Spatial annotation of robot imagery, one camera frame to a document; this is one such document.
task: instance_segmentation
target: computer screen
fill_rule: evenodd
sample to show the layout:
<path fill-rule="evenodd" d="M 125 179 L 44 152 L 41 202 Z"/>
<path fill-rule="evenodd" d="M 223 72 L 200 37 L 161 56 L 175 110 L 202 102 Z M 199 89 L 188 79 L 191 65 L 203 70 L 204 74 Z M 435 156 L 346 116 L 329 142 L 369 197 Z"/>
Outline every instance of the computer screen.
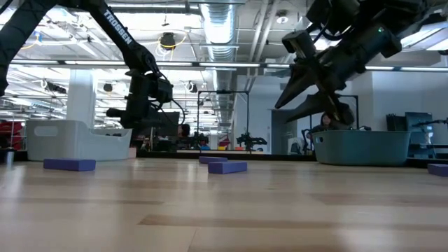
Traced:
<path fill-rule="evenodd" d="M 168 112 L 159 113 L 160 120 L 162 121 L 161 126 L 157 128 L 157 133 L 159 136 L 176 137 L 177 130 L 179 127 L 179 112 Z"/>

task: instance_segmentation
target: wooden table surface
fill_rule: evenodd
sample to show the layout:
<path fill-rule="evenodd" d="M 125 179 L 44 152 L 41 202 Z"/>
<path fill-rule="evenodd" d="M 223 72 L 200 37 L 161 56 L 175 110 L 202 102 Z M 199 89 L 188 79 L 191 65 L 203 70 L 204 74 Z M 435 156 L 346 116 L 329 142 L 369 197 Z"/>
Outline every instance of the wooden table surface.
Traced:
<path fill-rule="evenodd" d="M 448 180 L 424 169 L 196 160 L 0 167 L 0 251 L 447 252 Z"/>

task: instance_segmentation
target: white pillar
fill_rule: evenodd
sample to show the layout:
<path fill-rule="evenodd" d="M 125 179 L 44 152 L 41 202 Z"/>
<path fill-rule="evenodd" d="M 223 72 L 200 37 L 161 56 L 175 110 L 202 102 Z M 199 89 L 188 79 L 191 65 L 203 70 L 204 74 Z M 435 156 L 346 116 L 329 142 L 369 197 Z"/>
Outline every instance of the white pillar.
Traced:
<path fill-rule="evenodd" d="M 97 84 L 92 70 L 70 71 L 67 120 L 82 121 L 87 127 L 94 127 Z"/>

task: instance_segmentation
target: white plastic bin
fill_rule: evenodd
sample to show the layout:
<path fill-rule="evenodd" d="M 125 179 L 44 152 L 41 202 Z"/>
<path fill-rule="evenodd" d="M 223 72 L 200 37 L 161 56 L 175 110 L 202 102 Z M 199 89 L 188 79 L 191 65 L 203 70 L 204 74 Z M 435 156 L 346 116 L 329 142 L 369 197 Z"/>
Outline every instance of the white plastic bin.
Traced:
<path fill-rule="evenodd" d="M 88 129 L 84 122 L 75 120 L 29 120 L 28 159 L 125 160 L 129 157 L 131 134 L 131 129 Z"/>

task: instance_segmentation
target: wall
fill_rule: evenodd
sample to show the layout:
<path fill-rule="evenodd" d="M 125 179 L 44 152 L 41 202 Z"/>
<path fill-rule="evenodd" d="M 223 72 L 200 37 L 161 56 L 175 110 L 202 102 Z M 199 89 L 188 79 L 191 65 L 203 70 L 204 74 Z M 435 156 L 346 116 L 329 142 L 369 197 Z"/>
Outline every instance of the wall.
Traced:
<path fill-rule="evenodd" d="M 245 76 L 238 76 L 238 84 L 242 86 L 242 83 L 246 82 Z M 249 132 L 252 137 L 262 137 L 267 142 L 267 146 L 254 146 L 254 148 L 263 148 L 266 153 L 271 153 L 272 144 L 272 110 L 275 109 L 274 105 L 277 99 L 280 97 L 282 90 L 280 89 L 280 83 L 287 82 L 287 79 L 281 79 L 276 77 L 257 77 L 256 82 L 253 84 L 252 91 L 249 98 Z M 309 88 L 306 92 L 296 97 L 288 105 L 282 109 L 295 109 L 299 106 L 308 94 L 314 94 L 317 92 L 316 87 Z M 351 94 L 351 82 L 347 83 L 347 88 L 340 92 L 343 95 Z M 352 108 L 354 108 L 354 100 L 344 99 Z M 234 110 L 234 142 L 236 146 L 236 138 L 244 133 L 246 127 L 247 107 L 246 102 L 237 97 L 235 99 Z M 320 123 L 321 115 L 316 114 L 312 116 L 312 126 L 316 126 Z M 301 137 L 301 131 L 309 129 L 309 118 L 302 118 L 297 121 L 297 135 Z"/>
<path fill-rule="evenodd" d="M 360 123 L 373 130 L 387 130 L 390 113 L 428 112 L 434 119 L 448 117 L 447 73 L 367 72 L 353 80 L 352 91 L 359 95 Z M 447 126 L 434 125 L 434 129 L 433 141 L 447 143 Z"/>
<path fill-rule="evenodd" d="M 245 83 L 245 76 L 238 81 Z M 268 146 L 261 146 L 268 153 L 271 151 L 271 117 L 272 109 L 281 94 L 280 83 L 287 79 L 275 77 L 258 77 L 250 94 L 249 132 L 253 137 L 263 137 Z M 282 109 L 294 109 L 301 104 L 308 94 L 315 93 L 316 88 L 309 88 L 304 94 L 294 99 Z M 410 73 L 410 72 L 367 72 L 347 83 L 344 95 L 359 96 L 360 125 L 371 126 L 373 130 L 386 130 L 386 114 L 403 116 L 405 112 L 429 112 L 434 119 L 448 117 L 448 74 L 447 73 Z M 345 100 L 353 111 L 354 101 Z M 235 108 L 235 136 L 238 137 L 246 127 L 246 103 L 237 99 Z M 319 124 L 320 115 L 313 115 L 313 126 Z M 309 128 L 309 119 L 297 122 L 297 135 Z M 434 142 L 448 143 L 446 125 L 435 125 Z"/>

